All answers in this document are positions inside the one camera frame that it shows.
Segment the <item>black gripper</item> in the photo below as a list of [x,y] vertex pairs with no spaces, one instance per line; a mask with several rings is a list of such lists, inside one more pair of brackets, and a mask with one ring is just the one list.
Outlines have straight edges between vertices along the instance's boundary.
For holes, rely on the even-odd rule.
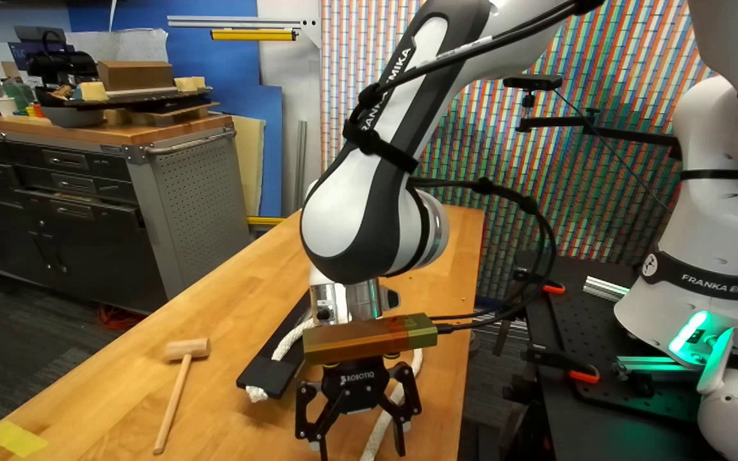
[[[389,376],[401,385],[402,396],[388,394]],[[322,390],[327,405],[319,417],[307,414],[307,405],[319,390],[300,385],[296,394],[296,436],[313,442],[322,451],[322,461],[329,461],[329,429],[339,414],[351,414],[373,408],[382,408],[396,422],[396,451],[406,454],[406,426],[421,413],[421,394],[415,373],[409,363],[396,363],[389,371],[382,362],[351,362],[323,371]]]

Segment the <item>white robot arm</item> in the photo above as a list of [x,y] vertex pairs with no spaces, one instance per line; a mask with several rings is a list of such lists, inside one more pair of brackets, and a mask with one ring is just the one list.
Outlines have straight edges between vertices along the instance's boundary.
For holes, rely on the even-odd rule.
[[[345,145],[305,194],[304,249],[329,280],[357,285],[436,262],[441,201],[410,173],[459,89],[527,71],[551,31],[605,0],[425,0],[382,76],[359,94]],[[712,71],[674,108],[680,194],[615,321],[699,365],[703,438],[738,461],[738,0],[688,0]]]

